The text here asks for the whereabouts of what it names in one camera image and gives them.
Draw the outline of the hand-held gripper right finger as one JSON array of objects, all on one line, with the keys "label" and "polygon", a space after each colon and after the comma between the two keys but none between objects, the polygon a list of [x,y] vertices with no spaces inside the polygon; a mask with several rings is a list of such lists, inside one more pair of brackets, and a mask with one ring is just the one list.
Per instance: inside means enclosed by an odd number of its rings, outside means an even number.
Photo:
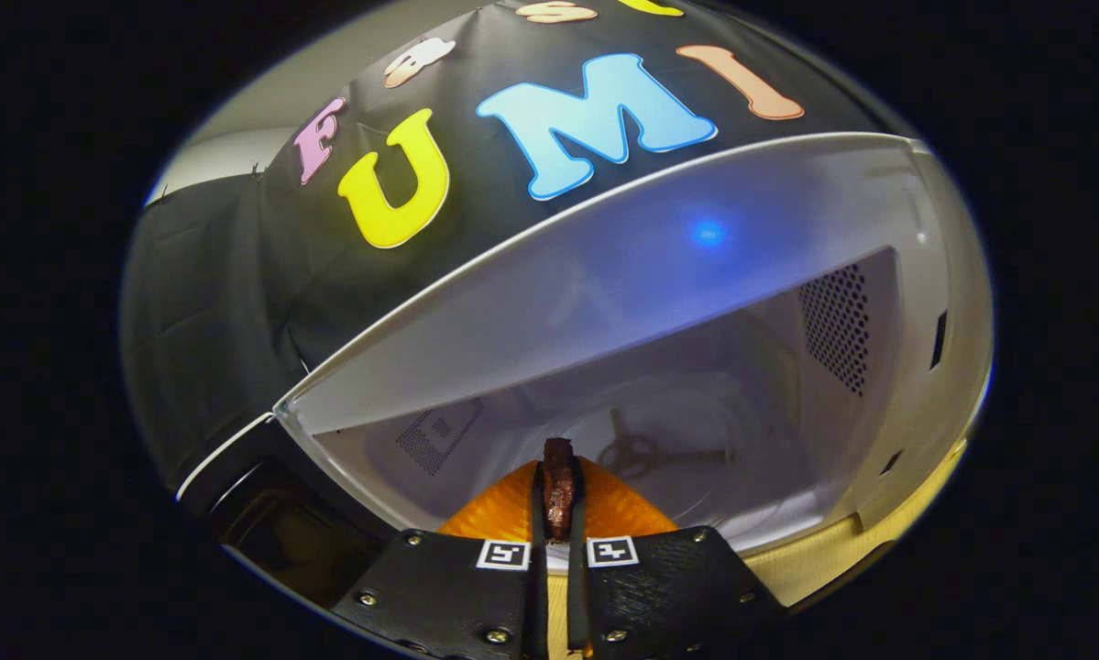
[{"label": "hand-held gripper right finger", "polygon": [[590,460],[574,461],[567,647],[588,659],[739,659],[788,609],[720,532],[678,529]]}]

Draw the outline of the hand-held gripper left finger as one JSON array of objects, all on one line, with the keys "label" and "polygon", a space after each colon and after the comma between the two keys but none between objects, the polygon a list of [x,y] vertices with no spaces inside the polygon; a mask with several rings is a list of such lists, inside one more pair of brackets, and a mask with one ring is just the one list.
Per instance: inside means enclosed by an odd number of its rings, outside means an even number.
[{"label": "hand-held gripper left finger", "polygon": [[332,613],[374,642],[423,659],[545,659],[543,484],[540,465],[529,461],[444,529],[398,532]]}]

